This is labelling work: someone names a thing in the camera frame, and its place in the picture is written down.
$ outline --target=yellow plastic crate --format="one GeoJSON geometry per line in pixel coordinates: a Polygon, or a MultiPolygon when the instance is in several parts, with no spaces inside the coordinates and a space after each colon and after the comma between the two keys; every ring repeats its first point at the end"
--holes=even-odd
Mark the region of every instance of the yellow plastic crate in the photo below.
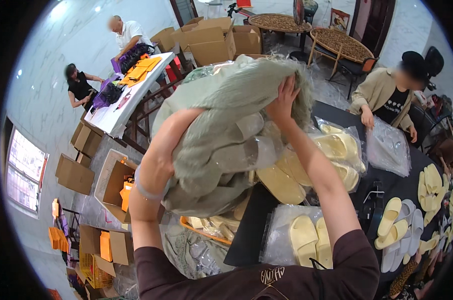
{"type": "Polygon", "coordinates": [[[79,269],[94,289],[113,285],[113,276],[101,270],[92,254],[83,253],[79,248],[79,269]]]}

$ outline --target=bracelet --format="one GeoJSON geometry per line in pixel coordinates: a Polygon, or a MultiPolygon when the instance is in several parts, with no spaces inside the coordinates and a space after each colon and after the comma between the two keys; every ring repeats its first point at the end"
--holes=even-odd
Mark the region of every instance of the bracelet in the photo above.
{"type": "Polygon", "coordinates": [[[166,193],[168,192],[168,190],[170,189],[170,181],[171,181],[171,178],[168,179],[168,181],[166,182],[166,185],[165,185],[165,188],[163,189],[163,193],[160,194],[160,195],[153,195],[151,194],[150,192],[146,191],[146,189],[139,183],[139,168],[140,168],[140,165],[138,165],[138,168],[136,169],[135,171],[135,185],[136,187],[138,188],[140,194],[145,197],[146,199],[151,199],[151,200],[154,200],[154,199],[157,199],[157,200],[163,200],[164,196],[166,195],[166,193]]]}

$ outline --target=orange plastic crate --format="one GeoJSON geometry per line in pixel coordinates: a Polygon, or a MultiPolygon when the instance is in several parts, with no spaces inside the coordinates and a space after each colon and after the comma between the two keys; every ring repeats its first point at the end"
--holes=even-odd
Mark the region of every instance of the orange plastic crate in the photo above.
{"type": "Polygon", "coordinates": [[[209,237],[209,238],[211,238],[211,239],[214,239],[215,241],[219,241],[219,242],[222,242],[222,243],[231,245],[231,242],[230,242],[229,240],[227,240],[227,239],[223,239],[223,238],[220,238],[220,237],[215,237],[214,235],[205,233],[205,232],[202,231],[202,230],[198,230],[198,229],[193,228],[192,226],[190,226],[190,225],[188,224],[188,219],[187,219],[187,217],[185,217],[185,216],[183,216],[183,215],[180,217],[180,225],[181,225],[181,226],[184,226],[184,227],[186,227],[186,228],[188,228],[188,229],[191,229],[191,230],[193,230],[193,231],[195,231],[195,232],[198,232],[199,234],[202,234],[202,235],[204,235],[204,236],[206,236],[206,237],[209,237]]]}
{"type": "Polygon", "coordinates": [[[79,248],[79,269],[94,289],[113,285],[113,276],[101,270],[92,254],[81,252],[79,248]]]}

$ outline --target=woven bamboo tray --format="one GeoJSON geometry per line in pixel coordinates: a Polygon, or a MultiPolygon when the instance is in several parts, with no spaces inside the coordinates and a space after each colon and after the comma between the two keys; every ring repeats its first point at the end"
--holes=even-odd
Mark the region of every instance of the woven bamboo tray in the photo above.
{"type": "Polygon", "coordinates": [[[310,36],[313,40],[318,38],[318,45],[335,54],[338,54],[340,45],[343,43],[342,57],[349,61],[363,63],[365,58],[373,57],[373,53],[365,45],[337,30],[315,28],[310,32],[310,36]]]}
{"type": "Polygon", "coordinates": [[[248,22],[251,25],[262,29],[290,33],[303,33],[304,31],[308,32],[313,28],[310,23],[305,21],[303,22],[303,26],[298,26],[292,16],[279,13],[256,14],[249,17],[248,22]]]}

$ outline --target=wooden door frame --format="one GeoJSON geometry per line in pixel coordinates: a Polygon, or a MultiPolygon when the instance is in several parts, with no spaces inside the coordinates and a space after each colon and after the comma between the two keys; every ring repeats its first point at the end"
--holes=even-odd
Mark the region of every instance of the wooden door frame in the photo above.
{"type": "MultiPolygon", "coordinates": [[[[170,3],[171,3],[171,7],[173,8],[173,12],[175,13],[176,21],[178,21],[178,25],[180,25],[180,27],[183,27],[185,24],[183,23],[183,20],[181,19],[180,10],[178,9],[178,5],[176,5],[176,1],[170,0],[170,3]]],[[[195,3],[193,2],[193,0],[190,0],[190,5],[191,5],[191,9],[193,10],[193,16],[195,18],[198,18],[198,12],[196,11],[195,3]]]]}
{"type": "MultiPolygon", "coordinates": [[[[355,27],[356,27],[356,20],[358,18],[358,12],[360,10],[360,3],[363,0],[356,0],[355,3],[355,12],[353,13],[353,19],[351,21],[351,27],[350,27],[350,33],[349,35],[353,37],[353,34],[355,33],[355,27]]],[[[378,43],[375,46],[375,49],[373,52],[373,55],[375,57],[378,57],[381,50],[383,49],[383,45],[385,44],[386,36],[388,34],[388,30],[390,30],[390,25],[391,25],[391,20],[393,18],[393,12],[395,10],[395,5],[396,5],[396,0],[388,0],[389,5],[386,10],[386,15],[385,15],[385,23],[383,24],[383,28],[380,31],[379,38],[378,38],[378,43]]]]}

